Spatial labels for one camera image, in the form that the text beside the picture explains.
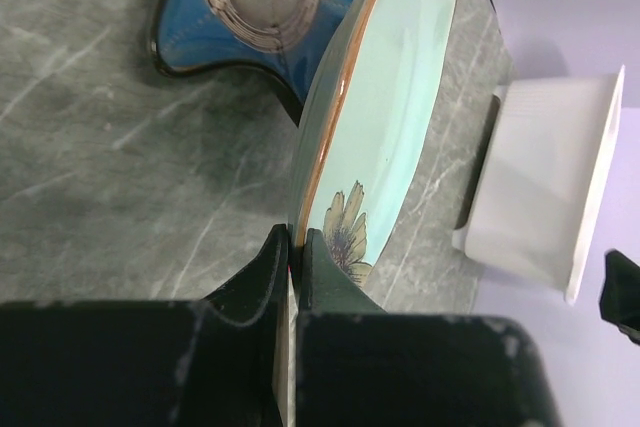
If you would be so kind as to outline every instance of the gray marble countertop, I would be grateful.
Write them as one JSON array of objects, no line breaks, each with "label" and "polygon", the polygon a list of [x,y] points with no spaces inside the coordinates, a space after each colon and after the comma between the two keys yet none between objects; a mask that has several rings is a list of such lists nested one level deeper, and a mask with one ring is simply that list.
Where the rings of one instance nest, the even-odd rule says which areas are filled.
[{"label": "gray marble countertop", "polygon": [[[0,0],[0,300],[197,298],[284,222],[295,127],[253,74],[172,81],[151,0]],[[366,285],[389,310],[465,312],[451,248],[511,63],[488,0],[458,0],[422,159]]]}]

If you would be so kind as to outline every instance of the blue object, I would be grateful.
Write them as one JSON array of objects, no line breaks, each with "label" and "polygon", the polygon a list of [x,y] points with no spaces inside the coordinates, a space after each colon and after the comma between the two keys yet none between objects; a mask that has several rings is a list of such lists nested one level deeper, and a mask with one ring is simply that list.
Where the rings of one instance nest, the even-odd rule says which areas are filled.
[{"label": "blue object", "polygon": [[[173,77],[226,66],[261,71],[297,125],[320,59],[352,1],[159,0],[149,50],[157,69]],[[251,2],[263,11],[271,3],[275,22],[261,23],[264,15],[256,21]]]}]

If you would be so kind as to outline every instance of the purple wall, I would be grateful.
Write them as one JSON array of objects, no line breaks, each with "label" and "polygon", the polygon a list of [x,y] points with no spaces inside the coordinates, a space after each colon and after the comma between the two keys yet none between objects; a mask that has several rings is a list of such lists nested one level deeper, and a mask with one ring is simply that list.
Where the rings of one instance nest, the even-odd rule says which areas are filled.
[{"label": "purple wall", "polygon": [[567,427],[636,427],[640,347],[600,320],[604,255],[640,263],[640,109],[623,109],[618,145],[574,307],[552,292],[487,269],[474,311],[513,318],[536,340]]},{"label": "purple wall", "polygon": [[640,0],[493,0],[522,78],[617,72],[640,107]]}]

